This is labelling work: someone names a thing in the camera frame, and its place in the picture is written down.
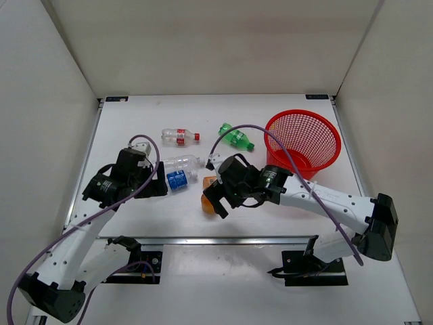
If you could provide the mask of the orange bottle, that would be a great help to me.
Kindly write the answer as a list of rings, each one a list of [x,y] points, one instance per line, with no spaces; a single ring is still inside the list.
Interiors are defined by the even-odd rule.
[[[205,190],[206,188],[208,188],[209,186],[211,186],[216,180],[217,180],[216,176],[206,176],[206,177],[204,177],[203,180],[202,180],[203,189]]]
[[[203,194],[201,195],[201,205],[202,205],[202,211],[207,215],[214,215],[214,207],[212,203],[207,199],[207,197]]]

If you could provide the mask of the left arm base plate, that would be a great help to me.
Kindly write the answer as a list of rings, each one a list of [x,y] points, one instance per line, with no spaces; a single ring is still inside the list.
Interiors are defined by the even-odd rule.
[[[108,277],[104,284],[149,284],[160,283],[163,246],[141,246],[140,254],[131,254],[127,267]]]

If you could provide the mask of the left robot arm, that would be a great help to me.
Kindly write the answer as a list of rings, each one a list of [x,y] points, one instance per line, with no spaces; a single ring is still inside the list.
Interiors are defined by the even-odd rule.
[[[83,191],[84,206],[66,232],[46,251],[33,272],[24,272],[18,288],[34,307],[67,324],[80,313],[97,285],[118,269],[134,271],[142,263],[141,245],[133,238],[108,240],[102,253],[84,259],[102,228],[128,198],[165,196],[164,163],[151,164],[148,149],[122,149],[116,162],[102,167]]]

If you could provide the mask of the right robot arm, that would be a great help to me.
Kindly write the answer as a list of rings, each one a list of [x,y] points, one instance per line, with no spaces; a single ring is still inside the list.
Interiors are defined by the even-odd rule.
[[[334,233],[309,238],[303,256],[297,260],[301,267],[318,271],[351,255],[376,261],[392,258],[398,217],[393,199],[386,194],[375,198],[345,194],[299,179],[275,165],[258,170],[241,154],[213,154],[206,168],[216,173],[216,181],[203,194],[221,218],[228,215],[221,199],[233,209],[254,199],[252,208],[270,202],[322,215],[335,223]]]

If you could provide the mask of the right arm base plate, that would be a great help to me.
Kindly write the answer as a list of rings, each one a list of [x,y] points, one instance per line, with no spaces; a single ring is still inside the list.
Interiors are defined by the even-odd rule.
[[[268,271],[289,286],[348,286],[343,260],[322,262],[303,251],[282,251],[282,266]]]

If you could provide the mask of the green plastic bottle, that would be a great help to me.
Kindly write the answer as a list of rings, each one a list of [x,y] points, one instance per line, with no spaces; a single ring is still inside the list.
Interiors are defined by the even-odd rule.
[[[223,137],[222,141],[237,150],[252,152],[254,149],[254,144],[248,139],[247,135],[239,129],[230,131]]]

